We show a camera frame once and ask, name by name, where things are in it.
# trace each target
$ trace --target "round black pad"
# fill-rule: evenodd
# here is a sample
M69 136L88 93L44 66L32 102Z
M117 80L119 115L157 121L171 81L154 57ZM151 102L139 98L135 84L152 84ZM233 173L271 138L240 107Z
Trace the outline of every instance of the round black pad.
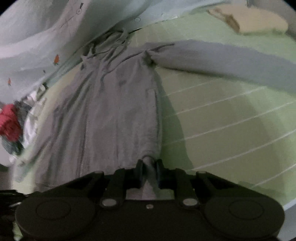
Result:
M277 233L284 223L284 211L275 200L263 195L236 197L220 191L204 207L207 221L232 239L256 240Z
M94 204L86 197L32 197L17 208L15 219L29 237L65 240L82 233L95 213Z

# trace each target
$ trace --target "green bedsheet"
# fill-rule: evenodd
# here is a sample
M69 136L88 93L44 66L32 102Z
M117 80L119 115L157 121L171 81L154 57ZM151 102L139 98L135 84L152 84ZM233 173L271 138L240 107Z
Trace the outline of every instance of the green bedsheet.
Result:
M296 62L296 42L287 35L237 35L206 12L145 27L130 41L140 46L184 39L250 47ZM166 167L205 170L282 205L296 198L296 95L240 80L157 72Z

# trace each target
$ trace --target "metal screw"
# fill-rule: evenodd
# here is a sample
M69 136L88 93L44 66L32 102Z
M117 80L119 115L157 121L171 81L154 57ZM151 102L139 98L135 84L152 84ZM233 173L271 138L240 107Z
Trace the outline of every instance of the metal screw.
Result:
M114 207L115 205L117 205L117 201L112 198L107 198L102 201L102 205L105 207Z
M198 204L198 201L194 198L186 198L182 201L182 203L187 207L192 207Z
M146 205L146 208L147 208L147 209L153 209L154 206L153 206L153 204L147 204L147 205Z

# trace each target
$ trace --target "red fabric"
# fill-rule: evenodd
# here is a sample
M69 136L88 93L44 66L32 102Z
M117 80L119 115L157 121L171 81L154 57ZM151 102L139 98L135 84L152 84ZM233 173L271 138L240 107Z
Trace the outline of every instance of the red fabric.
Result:
M22 133L16 113L17 109L13 104L5 105L0 112L0 135L12 142L17 141Z

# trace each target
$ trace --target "beige pillow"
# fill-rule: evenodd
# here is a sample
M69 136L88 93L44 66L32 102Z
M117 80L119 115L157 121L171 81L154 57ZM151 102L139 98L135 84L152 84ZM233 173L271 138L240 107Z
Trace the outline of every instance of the beige pillow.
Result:
M288 23L276 13L241 5L223 4L209 13L229 24L237 33L250 34L276 31L285 33Z

